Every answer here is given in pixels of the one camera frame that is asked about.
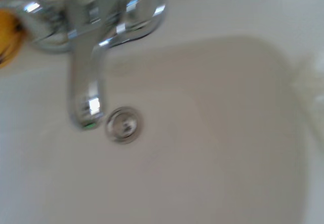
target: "drain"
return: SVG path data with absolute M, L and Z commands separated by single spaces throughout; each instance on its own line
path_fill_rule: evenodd
M 114 110 L 106 123 L 107 136 L 119 144 L 134 141 L 141 133 L 142 118 L 137 110 L 131 107 L 120 107 Z

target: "sink basin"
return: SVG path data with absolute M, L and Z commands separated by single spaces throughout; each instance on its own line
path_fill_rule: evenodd
M 305 146 L 285 59 L 243 36 L 107 58 L 109 111 L 139 138 L 80 132 L 68 64 L 1 80 L 0 222 L 303 223 Z

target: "faucet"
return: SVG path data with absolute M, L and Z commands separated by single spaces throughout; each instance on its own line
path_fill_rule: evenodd
M 0 0 L 20 19 L 35 47 L 70 51 L 69 112 L 81 129 L 105 116 L 102 63 L 106 50 L 152 33 L 166 11 L 165 0 Z

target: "yellow object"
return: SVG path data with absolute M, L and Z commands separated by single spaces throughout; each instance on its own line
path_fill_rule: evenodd
M 0 68 L 17 55 L 24 38 L 18 20 L 7 11 L 0 10 Z

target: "white countertop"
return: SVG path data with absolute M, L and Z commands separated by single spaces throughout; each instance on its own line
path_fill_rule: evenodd
M 109 56 L 244 34 L 272 43 L 295 69 L 299 63 L 317 57 L 324 48 L 324 0 L 168 0 L 168 4 L 168 16 L 156 32 L 114 48 Z M 0 70 L 0 76 L 68 60 L 67 54 L 48 55 L 25 44 L 18 57 Z M 324 156 L 307 128 L 305 145 L 310 181 L 303 223 L 324 223 Z

